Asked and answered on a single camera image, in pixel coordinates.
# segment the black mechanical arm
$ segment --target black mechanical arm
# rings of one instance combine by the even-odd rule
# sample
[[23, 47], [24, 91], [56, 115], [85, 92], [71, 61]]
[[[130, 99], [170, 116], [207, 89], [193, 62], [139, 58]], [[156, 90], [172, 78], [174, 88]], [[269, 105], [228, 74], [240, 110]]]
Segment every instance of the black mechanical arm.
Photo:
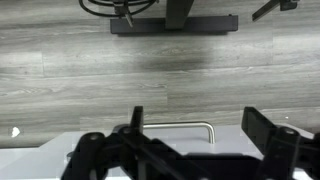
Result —
[[182, 156], [146, 137], [142, 125], [143, 108], [135, 107], [131, 124], [115, 127], [110, 136], [82, 136], [61, 179], [103, 180], [114, 167], [134, 180], [291, 180], [296, 167], [320, 179], [320, 133], [302, 137], [252, 107], [244, 109], [242, 129], [264, 154], [262, 161], [240, 154]]
[[299, 0], [270, 0], [262, 6], [257, 12], [252, 15], [253, 21], [258, 21], [260, 18], [271, 12], [280, 5], [280, 11], [288, 11], [298, 7]]

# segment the black metal bar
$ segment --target black metal bar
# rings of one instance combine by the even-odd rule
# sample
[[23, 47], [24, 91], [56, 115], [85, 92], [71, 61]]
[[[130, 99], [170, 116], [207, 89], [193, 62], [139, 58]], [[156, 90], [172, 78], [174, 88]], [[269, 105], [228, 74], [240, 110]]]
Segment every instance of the black metal bar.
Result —
[[166, 29], [164, 18], [134, 19], [134, 27], [131, 28], [125, 19], [111, 19], [110, 27], [112, 34], [133, 33], [221, 33], [238, 30], [238, 16], [211, 16], [211, 17], [189, 17], [183, 29]]
[[300, 134], [291, 128], [279, 128], [271, 138], [256, 179], [292, 179], [300, 138]]
[[183, 29], [194, 0], [167, 0], [166, 29]]
[[252, 15], [252, 20], [253, 21], [259, 20], [260, 18], [262, 18], [263, 16], [265, 16], [266, 14], [271, 12], [273, 9], [275, 9], [279, 5], [280, 5], [280, 1], [279, 0], [271, 0], [271, 1], [269, 1], [267, 4], [262, 6], [257, 12], [255, 12]]
[[143, 107], [136, 106], [134, 107], [130, 128], [131, 130], [138, 131], [140, 133], [143, 132]]
[[253, 107], [244, 109], [241, 126], [254, 145], [265, 154], [277, 127]]
[[320, 179], [320, 134], [314, 139], [301, 137], [297, 167], [302, 168], [312, 179]]
[[96, 153], [102, 148], [105, 136], [102, 133], [89, 133], [81, 137], [72, 153], [61, 180], [89, 180], [95, 169]]
[[127, 131], [127, 129], [123, 129], [119, 134], [131, 151], [137, 155], [138, 161], [152, 165], [161, 174], [174, 177], [177, 180], [212, 179], [210, 173], [184, 158], [160, 140], [149, 140], [143, 134], [133, 133]]
[[188, 154], [188, 160], [210, 172], [213, 180], [253, 180], [260, 160], [242, 154]]

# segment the black metal base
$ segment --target black metal base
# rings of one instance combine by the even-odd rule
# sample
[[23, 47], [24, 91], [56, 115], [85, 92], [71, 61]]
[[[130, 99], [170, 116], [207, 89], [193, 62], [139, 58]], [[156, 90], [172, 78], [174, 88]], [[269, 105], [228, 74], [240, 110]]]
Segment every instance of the black metal base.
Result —
[[111, 19], [112, 34], [132, 33], [163, 33], [163, 32], [190, 32], [190, 33], [221, 33], [238, 30], [238, 16], [211, 16], [189, 17], [183, 29], [166, 29], [165, 18], [134, 19], [131, 28], [126, 19]]

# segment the metal rod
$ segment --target metal rod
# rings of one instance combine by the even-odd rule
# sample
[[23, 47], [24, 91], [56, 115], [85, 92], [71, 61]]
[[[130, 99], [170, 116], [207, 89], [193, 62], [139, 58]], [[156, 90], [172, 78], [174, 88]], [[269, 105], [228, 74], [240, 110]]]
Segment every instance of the metal rod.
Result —
[[157, 123], [157, 124], [144, 124], [144, 129], [167, 129], [167, 128], [194, 128], [204, 127], [208, 130], [209, 143], [215, 143], [215, 132], [211, 124], [207, 122], [177, 122], [177, 123]]
[[280, 5], [279, 0], [270, 0], [267, 4], [262, 6], [257, 12], [252, 15], [253, 21], [258, 21], [260, 18], [271, 12]]

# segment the black cable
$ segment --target black cable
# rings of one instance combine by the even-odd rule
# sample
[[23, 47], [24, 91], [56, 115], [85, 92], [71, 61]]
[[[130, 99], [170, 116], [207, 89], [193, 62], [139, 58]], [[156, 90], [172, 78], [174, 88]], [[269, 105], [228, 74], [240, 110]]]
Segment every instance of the black cable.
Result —
[[81, 6], [81, 8], [83, 10], [85, 10], [87, 13], [90, 13], [92, 15], [95, 15], [95, 16], [100, 16], [100, 17], [108, 17], [108, 18], [113, 18], [113, 17], [123, 17], [121, 15], [116, 15], [116, 14], [103, 14], [103, 13], [98, 13], [98, 12], [94, 12], [92, 10], [90, 10], [89, 8], [87, 8], [84, 3], [83, 3], [83, 0], [79, 0], [79, 4]]
[[[96, 1], [96, 0], [88, 0], [88, 1], [91, 2], [92, 4], [95, 4], [95, 5], [98, 5], [98, 6], [114, 7], [113, 3], [99, 2], [99, 1]], [[149, 0], [146, 0], [146, 1], [134, 0], [134, 1], [140, 1], [140, 2], [131, 2], [131, 3], [128, 2], [128, 6], [140, 6], [140, 5], [144, 5], [144, 4], [150, 3]]]
[[151, 7], [157, 0], [152, 0], [148, 5], [142, 7], [141, 9], [138, 9], [132, 13], [130, 13], [131, 15], [136, 15], [136, 14], [139, 14], [141, 13], [142, 11], [148, 9], [149, 7]]
[[[141, 12], [143, 12], [144, 10], [148, 9], [149, 7], [151, 7], [154, 3], [156, 2], [156, 0], [152, 0], [149, 2], [149, 4], [147, 4], [146, 6], [130, 13], [131, 15], [136, 15], [136, 14], [139, 14]], [[114, 18], [114, 17], [124, 17], [124, 15], [117, 15], [117, 14], [103, 14], [103, 13], [99, 13], [99, 12], [95, 12], [95, 11], [92, 11], [90, 10], [89, 8], [87, 8], [84, 3], [83, 3], [83, 0], [79, 0], [79, 4], [81, 6], [81, 8], [83, 10], [85, 10], [86, 12], [92, 14], [92, 15], [95, 15], [95, 16], [100, 16], [100, 17], [108, 17], [108, 18]]]

